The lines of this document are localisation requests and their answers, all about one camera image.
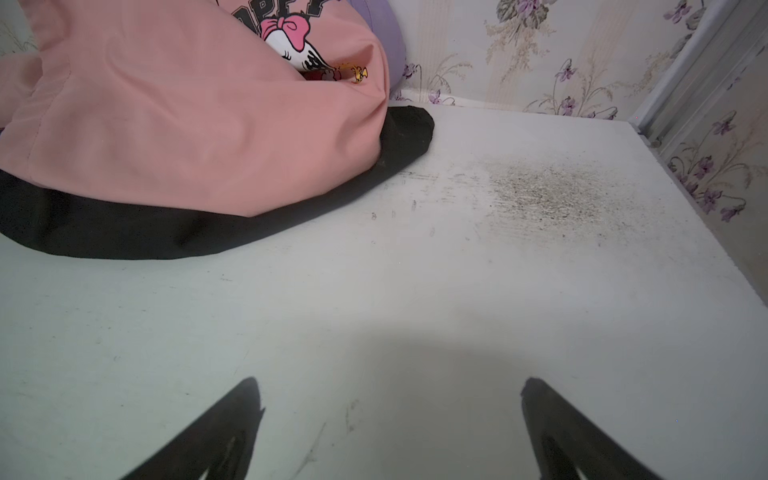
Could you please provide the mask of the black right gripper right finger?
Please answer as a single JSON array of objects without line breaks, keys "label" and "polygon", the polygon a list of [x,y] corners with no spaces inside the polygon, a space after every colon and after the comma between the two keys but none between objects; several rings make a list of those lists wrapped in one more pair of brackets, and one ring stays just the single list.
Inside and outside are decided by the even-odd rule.
[{"label": "black right gripper right finger", "polygon": [[521,407],[542,479],[657,479],[540,378],[529,378]]}]

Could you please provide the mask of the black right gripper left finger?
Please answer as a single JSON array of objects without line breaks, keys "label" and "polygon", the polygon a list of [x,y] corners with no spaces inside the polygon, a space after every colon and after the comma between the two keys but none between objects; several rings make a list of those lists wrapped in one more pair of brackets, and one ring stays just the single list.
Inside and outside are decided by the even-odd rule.
[{"label": "black right gripper left finger", "polygon": [[243,480],[263,415],[257,380],[248,377],[125,477]]}]

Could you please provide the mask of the black cloth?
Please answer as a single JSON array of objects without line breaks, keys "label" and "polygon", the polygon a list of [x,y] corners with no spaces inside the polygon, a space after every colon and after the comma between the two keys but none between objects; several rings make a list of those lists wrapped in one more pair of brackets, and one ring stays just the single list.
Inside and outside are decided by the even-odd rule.
[{"label": "black cloth", "polygon": [[340,209],[425,155],[435,122],[415,106],[391,107],[376,164],[333,190],[255,217],[119,204],[1,175],[1,233],[43,253],[105,260],[176,260],[218,254]]}]

